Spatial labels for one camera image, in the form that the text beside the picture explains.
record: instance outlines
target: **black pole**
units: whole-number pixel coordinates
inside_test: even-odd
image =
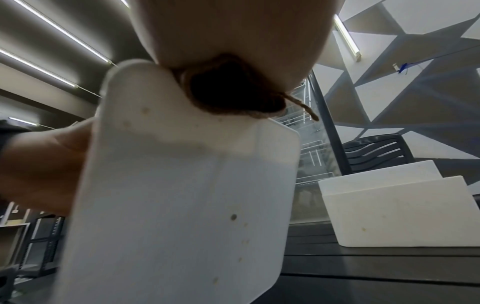
[[[326,134],[330,139],[330,145],[333,150],[333,154],[335,155],[336,162],[338,163],[338,168],[342,175],[352,174],[352,168],[350,167],[347,155],[345,154],[342,141],[340,140],[337,129],[335,128],[330,110],[325,102],[324,95],[320,90],[319,83],[317,82],[317,78],[315,77],[313,71],[310,71],[310,74],[308,75],[308,81],[310,82],[313,98],[316,101],[316,106],[318,107],[321,120],[325,126]]]

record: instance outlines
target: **ceiling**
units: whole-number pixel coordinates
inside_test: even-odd
[[[132,58],[149,59],[130,24],[129,9],[121,0],[23,1],[113,63]],[[96,94],[106,72],[112,67],[15,0],[0,2],[0,48]],[[28,102],[30,107],[40,106],[47,112],[57,109],[54,115],[65,113],[60,119],[62,123],[81,120],[90,116],[86,113],[95,112],[99,99],[96,95],[66,85],[4,54],[0,54],[0,64],[6,66],[4,72],[0,72],[0,95],[3,95],[0,113],[4,112],[2,105],[5,102],[10,105],[12,102]],[[79,111],[78,107],[88,108],[88,111]],[[38,119],[42,124],[55,124],[46,116],[40,115]]]

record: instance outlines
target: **geometric wall pattern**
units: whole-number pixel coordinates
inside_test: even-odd
[[[341,141],[400,133],[480,194],[480,1],[345,0],[339,16],[362,61],[333,31],[315,76]]]

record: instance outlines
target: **ceiling light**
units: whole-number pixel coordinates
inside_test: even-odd
[[[44,73],[44,74],[49,75],[50,77],[53,77],[53,78],[55,78],[55,79],[57,79],[57,80],[60,80],[61,82],[66,83],[66,84],[68,84],[68,85],[71,86],[71,87],[74,87],[74,88],[78,88],[78,87],[79,87],[78,85],[74,84],[73,82],[68,81],[67,79],[65,79],[65,78],[63,78],[63,77],[60,77],[60,76],[58,76],[58,75],[55,75],[54,73],[49,72],[49,71],[47,71],[47,70],[45,70],[45,69],[42,69],[41,67],[39,67],[39,66],[37,66],[37,65],[34,65],[33,63],[31,63],[31,62],[29,62],[29,61],[27,61],[27,60],[25,60],[25,59],[22,59],[22,58],[18,57],[17,55],[14,55],[14,54],[12,54],[12,53],[10,53],[10,52],[7,52],[7,51],[4,50],[4,49],[0,49],[0,53],[2,53],[2,54],[4,54],[4,55],[7,55],[8,57],[13,58],[13,59],[15,59],[15,60],[17,60],[17,61],[20,61],[20,62],[23,63],[24,65],[27,65],[27,66],[29,66],[29,67],[31,67],[31,68],[34,68],[34,69],[37,70],[37,71],[40,71],[40,72],[42,72],[42,73]]]
[[[341,36],[343,37],[343,40],[345,40],[346,45],[350,49],[350,52],[352,53],[353,57],[355,57],[356,61],[359,62],[362,59],[362,55],[360,54],[360,50],[355,44],[355,41],[352,39],[352,37],[350,36],[350,33],[347,31],[346,27],[344,26],[344,23],[340,20],[340,17],[338,15],[334,15],[333,22],[335,23],[337,30],[340,32]]]
[[[28,125],[32,125],[32,126],[36,126],[36,127],[39,126],[39,124],[30,122],[30,121],[26,121],[26,120],[22,120],[22,119],[18,119],[18,118],[15,118],[15,117],[9,117],[8,119],[20,121],[20,122],[23,122],[24,124],[28,124]]]
[[[37,11],[36,9],[34,9],[33,7],[31,7],[30,5],[28,5],[27,3],[23,2],[22,0],[13,0],[15,1],[16,3],[18,3],[19,5],[21,5],[24,9],[27,9],[30,13],[34,14],[35,16],[37,16],[38,18],[42,19],[43,21],[45,21],[46,23],[48,23],[49,25],[51,25],[52,27],[54,27],[55,29],[57,29],[58,31],[62,32],[65,36],[69,37],[70,39],[72,39],[73,41],[75,41],[76,43],[78,43],[79,45],[81,45],[82,47],[86,48],[87,50],[89,50],[90,52],[94,53],[96,56],[98,56],[99,58],[101,58],[103,61],[107,62],[107,63],[112,63],[112,61],[110,59],[108,59],[107,57],[105,57],[104,55],[100,54],[98,51],[96,51],[95,49],[93,49],[91,46],[89,46],[88,44],[86,44],[85,42],[81,41],[80,39],[78,39],[77,37],[75,37],[74,35],[70,34],[67,30],[65,30],[64,28],[62,28],[61,26],[59,26],[58,24],[56,24],[55,22],[53,22],[52,20],[50,20],[49,18],[47,18],[46,16],[42,15],[39,11]]]

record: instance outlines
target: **table surface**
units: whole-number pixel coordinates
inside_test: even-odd
[[[480,247],[347,248],[316,223],[290,226],[280,278],[254,304],[479,301]]]

